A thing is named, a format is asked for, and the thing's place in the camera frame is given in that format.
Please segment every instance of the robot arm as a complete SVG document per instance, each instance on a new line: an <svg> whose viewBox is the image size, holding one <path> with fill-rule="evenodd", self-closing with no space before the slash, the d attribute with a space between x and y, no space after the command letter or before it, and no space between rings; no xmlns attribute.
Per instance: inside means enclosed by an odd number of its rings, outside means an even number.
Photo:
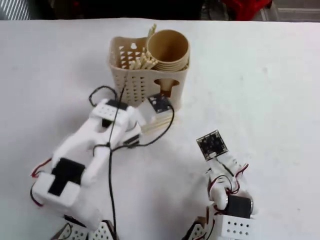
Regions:
<svg viewBox="0 0 320 240"><path fill-rule="evenodd" d="M53 153L52 171L39 174L32 188L33 196L43 205L65 216L71 216L95 231L102 221L102 214L90 202L85 194L86 189L97 180L106 166L111 149L118 145L130 146L138 143L142 134L141 126L168 110L164 104L165 109L159 111L159 108L164 108L159 103L165 101L169 103L164 97L154 95L134 108L123 102L119 104L115 100L103 99L80 129ZM83 145L93 152L93 157L86 166L74 159L67 159L66 155L70 151Z"/></svg>
<svg viewBox="0 0 320 240"><path fill-rule="evenodd" d="M205 221L192 226L184 239L255 239L251 215L258 209L243 177L249 165L239 163L229 153L217 130L197 139L197 143L210 167L207 192L213 204L207 207Z"/></svg>

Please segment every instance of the white surface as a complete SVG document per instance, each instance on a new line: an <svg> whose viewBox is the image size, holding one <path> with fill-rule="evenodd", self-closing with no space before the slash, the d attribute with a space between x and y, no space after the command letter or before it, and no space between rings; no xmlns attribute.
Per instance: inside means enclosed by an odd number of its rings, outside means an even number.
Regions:
<svg viewBox="0 0 320 240"><path fill-rule="evenodd" d="M3 239L48 239L63 225L29 199L30 170L87 119L91 91L113 85L111 38L146 36L154 22L0 22ZM320 24L156 23L189 39L191 68L179 124L154 145L113 155L120 238L179 240L205 216L206 163L196 139L219 129L250 163L259 239L319 239ZM92 198L112 219L107 172L101 183Z"/></svg>

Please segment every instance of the utensil holder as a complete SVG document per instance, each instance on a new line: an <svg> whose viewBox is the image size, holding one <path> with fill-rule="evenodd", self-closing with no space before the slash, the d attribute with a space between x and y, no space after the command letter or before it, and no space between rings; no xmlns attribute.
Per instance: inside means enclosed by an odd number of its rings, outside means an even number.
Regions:
<svg viewBox="0 0 320 240"><path fill-rule="evenodd" d="M124 85L122 102L137 107L148 96L162 93L169 97L175 110L181 107L181 96L189 69L187 65L180 71L166 72L152 69L129 70L130 62L141 56L146 47L147 37L114 37L109 48L108 64L112 72L117 92L120 94ZM171 91L161 89L161 81L169 81Z"/></svg>

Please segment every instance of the wire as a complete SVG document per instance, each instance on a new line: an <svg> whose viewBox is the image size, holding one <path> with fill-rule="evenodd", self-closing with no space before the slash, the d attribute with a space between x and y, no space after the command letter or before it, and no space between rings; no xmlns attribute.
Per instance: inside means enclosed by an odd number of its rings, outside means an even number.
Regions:
<svg viewBox="0 0 320 240"><path fill-rule="evenodd" d="M121 103L122 97L123 97L124 92L125 92L125 88L126 88L126 83L124 84L124 86L122 88L120 99L119 99L117 107L116 107L116 112L115 112L115 115L114 115L114 120L113 120L113 123L112 123L111 132L110 132L110 135L109 135L109 141L106 144L97 144L92 149L93 156L95 155L95 149L97 147L105 147L105 148L109 148L110 149L108 181L109 181L109 193L110 193L112 215L113 215L113 228L114 228L114 231L113 231L114 236L113 236L113 238L114 239L117 239L117 218L116 218L116 206L115 206L114 192L113 192L113 188L112 188L112 155L113 155L113 150L111 149L110 141L111 141L112 133L113 133L114 126L115 126L115 123L116 123L116 119L117 119L117 116L118 116L120 103Z"/></svg>
<svg viewBox="0 0 320 240"><path fill-rule="evenodd" d="M108 173L108 179L109 179L109 193L110 193L111 206L112 206L112 214L113 214L113 228L114 228L114 237L113 237L113 238L114 238L114 239L117 239L117 220L116 220L116 207L115 207L114 192L113 192L113 189L112 189L112 172L111 172L111 169L112 169L112 155L113 155L113 150L111 149L111 146L110 146L110 140L111 140L111 135L112 135L112 132L113 132L113 130L114 130L115 122L116 122L116 119L117 119L117 115L118 115L118 110L119 110L119 107L120 107L120 103L121 103L122 97L123 97L123 95L124 95L125 87L126 87L126 84L124 84L123 89L122 89L122 91L121 91L120 99L119 99L119 102L118 102L118 106L116 107L116 112L115 112L115 116L114 116L114 121L113 121L113 124L112 124L110 136L109 136L110 155L109 155L109 173Z"/></svg>
<svg viewBox="0 0 320 240"><path fill-rule="evenodd" d="M243 174L244 171L249 167L249 164L247 163L240 171L238 171L236 174L235 174L235 177L238 177L239 174Z"/></svg>
<svg viewBox="0 0 320 240"><path fill-rule="evenodd" d="M72 234L72 225L70 223L67 223L66 225L69 226L69 229L70 229L69 234L67 236L63 237L63 238L56 238L54 240L66 240L71 236L71 234Z"/></svg>
<svg viewBox="0 0 320 240"><path fill-rule="evenodd" d="M230 189L227 188L227 193L232 193L232 183L231 183L231 181L230 181L230 179L229 179L229 177L228 177L227 175L217 176L217 177L210 183L210 185L209 185L209 187L208 187L208 191L210 191L210 189L215 185L216 181L217 181L219 178L221 178L221 177L225 177L225 178L228 180L229 184L230 184Z"/></svg>
<svg viewBox="0 0 320 240"><path fill-rule="evenodd" d="M34 187L35 184L32 184L31 188L30 188L30 198L31 200L38 206L38 207L43 207L44 205L41 204L40 202L38 202L35 198L34 198L34 195L32 193L32 188Z"/></svg>
<svg viewBox="0 0 320 240"><path fill-rule="evenodd" d="M149 146L149 145L155 143L156 141L158 141L158 140L159 140L163 135L165 135L166 132L170 129L170 127L171 127L171 125L172 125L172 123L174 122L174 119L175 119L175 110L174 110L174 107L173 107L171 104L169 104L168 106L169 106L169 107L171 108L171 110L172 110L172 118L171 118L171 120L170 120L169 125L166 127L166 129L165 129L159 136L157 136L154 140L152 140L152 141L150 141L150 142L148 142L148 143L145 143L145 144L135 144L135 145L133 145L133 146L132 146L132 145L121 145L121 146L118 146L118 147L114 148L112 151L115 152L115 151L117 151L117 150L119 150L119 149L122 149L122 148L133 149L133 148L136 148L136 147L146 147L146 146Z"/></svg>
<svg viewBox="0 0 320 240"><path fill-rule="evenodd" d="M45 165L47 165L51 160L52 160L52 159L49 158L47 161L39 164L39 165L32 171L32 173L31 173L30 176L33 177L33 178L38 178L38 174L41 173L41 172L43 172L43 171L38 171L38 169L41 168L41 167L43 167L43 166L45 166Z"/></svg>
<svg viewBox="0 0 320 240"><path fill-rule="evenodd" d="M90 104L92 105L92 107L96 107L97 106L97 104L95 104L95 103L93 103L92 102L92 97L93 97L93 95L96 93L96 92L98 92L100 89L109 89L109 90L111 90L112 92L113 92L113 94L114 94L114 99L115 100L118 100L118 94L117 94L117 92L116 92L116 90L115 89L113 89L112 87L110 87L110 86L100 86L100 87L97 87L95 90L93 90L93 92L89 95L89 102L90 102Z"/></svg>
<svg viewBox="0 0 320 240"><path fill-rule="evenodd" d="M230 173L230 175L231 175L232 177L235 176L235 175L232 173L232 171L231 171L229 168L227 168L226 165L224 165L222 162L220 162L220 161L218 160L218 158L215 157L215 160L217 160L217 162L220 163L220 164L223 166L223 168L224 168L228 173Z"/></svg>

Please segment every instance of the black circuit board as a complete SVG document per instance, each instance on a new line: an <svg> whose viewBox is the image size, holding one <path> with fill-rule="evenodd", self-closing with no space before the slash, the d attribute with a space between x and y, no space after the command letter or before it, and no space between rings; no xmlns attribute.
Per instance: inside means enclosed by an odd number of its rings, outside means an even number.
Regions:
<svg viewBox="0 0 320 240"><path fill-rule="evenodd" d="M166 96L162 96L160 93L149 96L148 100L157 114L163 113L170 109L170 102Z"/></svg>
<svg viewBox="0 0 320 240"><path fill-rule="evenodd" d="M200 137L196 142L198 143L206 161L228 152L228 148L218 130Z"/></svg>

